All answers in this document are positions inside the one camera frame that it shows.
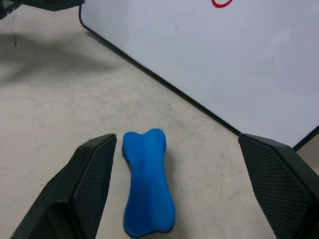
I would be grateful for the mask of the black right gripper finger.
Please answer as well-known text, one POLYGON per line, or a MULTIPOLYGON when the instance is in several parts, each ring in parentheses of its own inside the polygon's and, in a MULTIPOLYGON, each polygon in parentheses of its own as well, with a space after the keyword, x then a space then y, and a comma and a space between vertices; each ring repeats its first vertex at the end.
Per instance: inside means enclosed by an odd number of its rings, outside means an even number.
POLYGON ((81 6, 84 2, 84 0, 0 0, 0 18, 4 19, 21 5, 48 11, 61 11, 81 6))
POLYGON ((79 146, 44 186, 11 238, 94 239, 108 197, 116 135, 79 146))
POLYGON ((319 237, 319 176, 288 145, 239 135, 254 195, 278 239, 319 237))

